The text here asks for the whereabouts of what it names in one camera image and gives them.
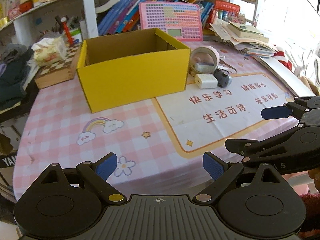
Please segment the white power adapter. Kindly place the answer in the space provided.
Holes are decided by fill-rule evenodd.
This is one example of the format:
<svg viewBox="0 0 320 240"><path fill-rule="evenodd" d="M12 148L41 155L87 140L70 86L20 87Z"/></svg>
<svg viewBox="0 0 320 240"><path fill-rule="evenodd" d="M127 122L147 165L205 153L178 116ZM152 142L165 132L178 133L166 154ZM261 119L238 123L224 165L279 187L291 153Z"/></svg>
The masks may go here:
<svg viewBox="0 0 320 240"><path fill-rule="evenodd" d="M196 74L195 83L199 89L213 89L218 87L218 81L213 74Z"/></svg>

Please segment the clear tape roll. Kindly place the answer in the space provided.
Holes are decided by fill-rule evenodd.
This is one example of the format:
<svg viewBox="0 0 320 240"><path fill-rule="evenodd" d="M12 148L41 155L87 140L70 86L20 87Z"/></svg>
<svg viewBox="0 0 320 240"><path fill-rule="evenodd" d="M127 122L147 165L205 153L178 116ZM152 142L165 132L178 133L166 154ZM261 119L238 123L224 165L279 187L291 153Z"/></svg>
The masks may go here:
<svg viewBox="0 0 320 240"><path fill-rule="evenodd" d="M195 74L213 74L220 61L220 55L212 46L194 49L190 54L189 66Z"/></svg>

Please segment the red white striped sock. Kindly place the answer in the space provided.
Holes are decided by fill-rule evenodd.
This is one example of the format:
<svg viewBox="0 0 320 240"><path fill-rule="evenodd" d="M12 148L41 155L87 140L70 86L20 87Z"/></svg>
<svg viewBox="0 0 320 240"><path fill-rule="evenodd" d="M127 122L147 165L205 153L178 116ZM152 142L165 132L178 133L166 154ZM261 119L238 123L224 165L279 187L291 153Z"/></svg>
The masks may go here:
<svg viewBox="0 0 320 240"><path fill-rule="evenodd" d="M292 63L291 61L286 57L285 53L282 50L277 51L274 53L273 56L276 60L278 60L281 64L283 64L288 70L292 70Z"/></svg>

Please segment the pink printed table mat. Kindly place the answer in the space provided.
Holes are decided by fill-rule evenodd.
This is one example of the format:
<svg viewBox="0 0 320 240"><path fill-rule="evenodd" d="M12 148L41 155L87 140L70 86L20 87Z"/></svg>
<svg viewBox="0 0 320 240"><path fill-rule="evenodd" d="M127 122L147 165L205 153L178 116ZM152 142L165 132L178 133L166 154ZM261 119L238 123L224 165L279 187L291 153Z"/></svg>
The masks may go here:
<svg viewBox="0 0 320 240"><path fill-rule="evenodd" d="M92 113L78 79L39 91L16 156L13 188L20 198L51 163L64 168L97 161L113 152L117 168L108 182L124 194L192 193L209 176L204 152L224 161L227 138L264 140L297 120L264 120L265 107L293 99L258 61L212 43L236 69L225 89L199 89L192 77L183 92Z"/></svg>

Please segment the pile of papers and books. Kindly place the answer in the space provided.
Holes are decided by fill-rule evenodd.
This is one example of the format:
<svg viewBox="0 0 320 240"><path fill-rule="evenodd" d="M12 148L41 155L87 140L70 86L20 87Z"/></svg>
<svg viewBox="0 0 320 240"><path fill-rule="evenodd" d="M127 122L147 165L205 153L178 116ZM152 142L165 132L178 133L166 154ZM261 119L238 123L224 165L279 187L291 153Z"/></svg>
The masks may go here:
<svg viewBox="0 0 320 240"><path fill-rule="evenodd" d="M270 58L278 52L276 46L269 44L269 39L251 25L221 22L210 24L210 30L248 56Z"/></svg>

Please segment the yellow cardboard box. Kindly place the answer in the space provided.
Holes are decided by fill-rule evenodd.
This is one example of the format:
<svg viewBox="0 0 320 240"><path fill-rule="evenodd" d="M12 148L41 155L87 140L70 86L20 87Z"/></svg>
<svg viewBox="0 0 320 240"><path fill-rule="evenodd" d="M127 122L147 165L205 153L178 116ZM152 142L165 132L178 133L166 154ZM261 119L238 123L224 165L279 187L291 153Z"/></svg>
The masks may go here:
<svg viewBox="0 0 320 240"><path fill-rule="evenodd" d="M76 68L92 113L185 90L190 48L157 29L83 42Z"/></svg>

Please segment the wooden chessboard box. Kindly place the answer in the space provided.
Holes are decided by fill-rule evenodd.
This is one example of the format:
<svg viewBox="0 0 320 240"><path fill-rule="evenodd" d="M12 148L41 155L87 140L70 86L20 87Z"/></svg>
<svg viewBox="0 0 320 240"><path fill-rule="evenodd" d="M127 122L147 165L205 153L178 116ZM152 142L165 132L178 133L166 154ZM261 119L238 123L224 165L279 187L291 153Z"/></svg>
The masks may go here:
<svg viewBox="0 0 320 240"><path fill-rule="evenodd" d="M44 89L74 79L81 46L81 43L77 43L69 47L65 59L41 67L35 76L35 83L38 89Z"/></svg>

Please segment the red book box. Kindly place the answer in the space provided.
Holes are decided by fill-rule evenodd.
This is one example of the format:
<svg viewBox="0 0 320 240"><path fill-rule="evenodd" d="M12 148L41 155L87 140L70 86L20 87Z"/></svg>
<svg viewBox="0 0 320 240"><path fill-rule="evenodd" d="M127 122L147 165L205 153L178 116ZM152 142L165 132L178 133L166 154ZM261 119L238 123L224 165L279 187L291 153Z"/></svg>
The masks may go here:
<svg viewBox="0 0 320 240"><path fill-rule="evenodd" d="M229 17L236 16L239 12L239 5L222 0L215 0L206 21L206 28L210 28L210 24L214 24L216 18L227 22Z"/></svg>

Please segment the floral tissue pack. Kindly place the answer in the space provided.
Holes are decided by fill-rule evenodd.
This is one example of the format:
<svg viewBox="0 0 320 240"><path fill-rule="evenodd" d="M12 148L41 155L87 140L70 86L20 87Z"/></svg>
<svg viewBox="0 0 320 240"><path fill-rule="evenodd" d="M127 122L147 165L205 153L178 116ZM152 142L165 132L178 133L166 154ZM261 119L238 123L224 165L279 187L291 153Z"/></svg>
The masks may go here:
<svg viewBox="0 0 320 240"><path fill-rule="evenodd" d="M38 66L44 67L60 60L67 55L67 46L60 35L55 38L43 38L31 46L34 60Z"/></svg>

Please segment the pink toy keyboard tablet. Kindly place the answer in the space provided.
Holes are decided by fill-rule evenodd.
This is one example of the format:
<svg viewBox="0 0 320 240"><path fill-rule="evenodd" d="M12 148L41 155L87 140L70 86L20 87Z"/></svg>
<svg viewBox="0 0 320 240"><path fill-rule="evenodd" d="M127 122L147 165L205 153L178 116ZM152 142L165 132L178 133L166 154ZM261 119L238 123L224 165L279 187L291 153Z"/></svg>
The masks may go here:
<svg viewBox="0 0 320 240"><path fill-rule="evenodd" d="M200 7L182 2L142 2L139 4L142 29L158 28L182 42L203 40Z"/></svg>

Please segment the pile of clothes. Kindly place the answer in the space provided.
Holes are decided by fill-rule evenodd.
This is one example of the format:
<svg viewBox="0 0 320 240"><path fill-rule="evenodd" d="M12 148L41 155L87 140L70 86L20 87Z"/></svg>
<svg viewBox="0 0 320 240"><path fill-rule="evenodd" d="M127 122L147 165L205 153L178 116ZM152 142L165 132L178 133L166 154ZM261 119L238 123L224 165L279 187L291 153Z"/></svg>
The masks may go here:
<svg viewBox="0 0 320 240"><path fill-rule="evenodd" d="M34 51L21 44L8 44L1 54L1 111L22 101L26 96L23 85L30 73L27 62Z"/></svg>

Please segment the red pen in holder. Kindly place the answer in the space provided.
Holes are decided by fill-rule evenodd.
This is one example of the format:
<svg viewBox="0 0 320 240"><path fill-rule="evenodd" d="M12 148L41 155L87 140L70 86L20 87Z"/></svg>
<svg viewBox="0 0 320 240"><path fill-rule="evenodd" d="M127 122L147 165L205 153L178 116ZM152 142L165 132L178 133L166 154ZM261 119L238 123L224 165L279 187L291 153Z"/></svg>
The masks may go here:
<svg viewBox="0 0 320 240"><path fill-rule="evenodd" d="M67 19L65 17L62 17L60 19L60 21L61 21L63 29L65 31L65 35L67 36L67 40L68 40L69 45L73 46L73 39L72 39L72 36L70 34L69 28L67 26Z"/></svg>

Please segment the row of blue books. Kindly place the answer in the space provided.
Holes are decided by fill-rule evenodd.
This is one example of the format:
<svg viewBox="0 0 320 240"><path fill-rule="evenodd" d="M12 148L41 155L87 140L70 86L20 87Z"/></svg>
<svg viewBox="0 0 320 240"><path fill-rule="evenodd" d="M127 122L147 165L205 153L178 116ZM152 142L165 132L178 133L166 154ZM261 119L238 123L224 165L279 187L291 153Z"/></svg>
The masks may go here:
<svg viewBox="0 0 320 240"><path fill-rule="evenodd" d="M96 7L98 35L125 33L140 28L142 2L183 2L184 0L109 0Z"/></svg>

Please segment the white shelf post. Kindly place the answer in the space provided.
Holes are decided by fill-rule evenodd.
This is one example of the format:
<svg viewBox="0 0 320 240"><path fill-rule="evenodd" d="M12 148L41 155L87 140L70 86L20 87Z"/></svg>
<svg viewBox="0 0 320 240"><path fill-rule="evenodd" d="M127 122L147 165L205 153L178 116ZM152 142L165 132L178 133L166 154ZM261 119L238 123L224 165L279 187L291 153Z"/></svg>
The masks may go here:
<svg viewBox="0 0 320 240"><path fill-rule="evenodd" d="M94 0L83 0L87 33L89 38L98 37L98 27Z"/></svg>

